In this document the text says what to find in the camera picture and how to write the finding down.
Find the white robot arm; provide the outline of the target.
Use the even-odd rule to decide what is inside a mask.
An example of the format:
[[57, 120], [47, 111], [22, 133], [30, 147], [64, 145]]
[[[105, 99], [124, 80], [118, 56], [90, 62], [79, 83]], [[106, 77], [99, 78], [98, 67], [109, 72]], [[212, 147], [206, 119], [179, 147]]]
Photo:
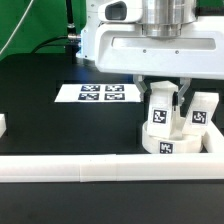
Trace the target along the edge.
[[77, 57], [104, 73], [224, 80], [224, 7], [197, 0], [86, 0]]

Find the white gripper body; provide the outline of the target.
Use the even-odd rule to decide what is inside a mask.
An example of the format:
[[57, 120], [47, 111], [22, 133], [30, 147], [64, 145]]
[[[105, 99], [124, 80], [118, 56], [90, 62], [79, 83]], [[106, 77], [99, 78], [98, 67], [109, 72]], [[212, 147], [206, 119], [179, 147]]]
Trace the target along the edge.
[[224, 80], [224, 16], [201, 16], [175, 38], [151, 38], [139, 24], [103, 24], [96, 32], [99, 71]]

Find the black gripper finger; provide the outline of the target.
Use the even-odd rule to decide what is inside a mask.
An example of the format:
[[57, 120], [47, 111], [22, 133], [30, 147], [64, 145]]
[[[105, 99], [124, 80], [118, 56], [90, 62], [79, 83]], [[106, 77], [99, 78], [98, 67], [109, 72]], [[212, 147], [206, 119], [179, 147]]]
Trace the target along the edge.
[[150, 92], [149, 88], [145, 83], [145, 77], [143, 75], [134, 75], [133, 82], [136, 85], [138, 91], [140, 92], [140, 99], [142, 102], [147, 102]]
[[190, 84], [191, 84], [190, 78], [181, 78], [180, 79], [181, 88], [173, 94], [173, 105], [174, 106], [181, 106], [183, 104], [183, 102], [185, 101], [184, 94], [188, 90]]

